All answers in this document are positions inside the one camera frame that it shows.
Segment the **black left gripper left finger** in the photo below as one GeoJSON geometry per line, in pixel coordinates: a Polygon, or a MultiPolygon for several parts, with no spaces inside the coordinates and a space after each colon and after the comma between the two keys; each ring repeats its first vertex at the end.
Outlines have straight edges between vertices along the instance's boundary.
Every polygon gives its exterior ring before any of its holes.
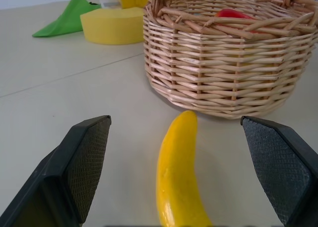
{"type": "Polygon", "coordinates": [[[2,227],[80,227],[105,158],[111,117],[84,120],[36,166],[0,217],[2,227]]]}

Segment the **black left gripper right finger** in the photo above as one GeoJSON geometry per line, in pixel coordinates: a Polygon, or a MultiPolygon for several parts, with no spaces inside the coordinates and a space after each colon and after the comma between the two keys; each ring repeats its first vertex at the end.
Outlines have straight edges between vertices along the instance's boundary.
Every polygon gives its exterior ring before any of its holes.
{"type": "Polygon", "coordinates": [[[285,227],[318,225],[318,154],[292,128],[240,120],[256,176],[285,227]]]}

